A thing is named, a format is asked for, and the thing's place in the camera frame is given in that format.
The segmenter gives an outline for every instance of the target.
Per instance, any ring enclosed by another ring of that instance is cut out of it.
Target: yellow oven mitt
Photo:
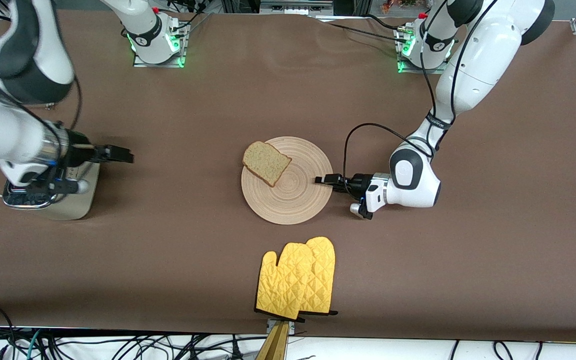
[[[335,274],[335,248],[327,237],[314,237],[306,242],[314,262],[308,276],[306,292],[301,302],[305,313],[329,314],[332,300],[332,278]]]
[[[255,309],[284,319],[297,320],[313,269],[313,251],[306,244],[288,243],[277,263],[277,253],[263,255]]]

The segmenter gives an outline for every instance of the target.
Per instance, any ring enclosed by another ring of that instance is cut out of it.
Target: table
[[[408,133],[430,107],[393,46],[301,15],[211,15],[185,68],[132,68],[112,12],[60,11],[80,79],[78,130],[130,148],[105,164],[85,219],[0,201],[0,306],[18,325],[260,333],[266,251],[326,236],[332,308],[312,336],[576,340],[576,36],[554,22],[462,114],[433,167],[437,205],[391,205],[372,221],[333,194],[313,219],[259,218],[240,189],[253,141],[301,137],[341,171],[366,121]],[[388,34],[370,20],[341,24]],[[71,121],[71,95],[50,111]],[[399,141],[362,129],[348,172],[387,171]],[[0,174],[0,186],[3,177]]]

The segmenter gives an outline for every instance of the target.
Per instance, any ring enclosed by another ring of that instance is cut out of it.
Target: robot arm
[[[83,134],[21,107],[61,101],[74,71],[51,0],[11,1],[10,17],[11,27],[0,37],[0,169],[9,182],[34,192],[73,194],[81,191],[76,182],[55,185],[66,168],[132,162],[126,149],[92,145]]]
[[[132,49],[144,62],[166,62],[181,49],[179,20],[151,8],[147,0],[101,0],[121,20]]]
[[[411,24],[414,39],[421,41],[411,44],[404,55],[415,65],[421,64],[423,55],[426,67],[436,67],[445,59],[460,25],[468,25],[468,35],[439,78],[435,107],[392,153],[390,173],[356,174],[351,179],[333,174],[318,178],[318,182],[333,185],[336,191],[346,192],[348,187],[359,200],[350,211],[364,219],[371,219],[387,204],[433,207],[441,181],[431,162],[446,132],[457,115],[473,109],[488,95],[519,47],[539,37],[553,16],[553,0],[444,0],[436,11],[430,10],[428,18]]]

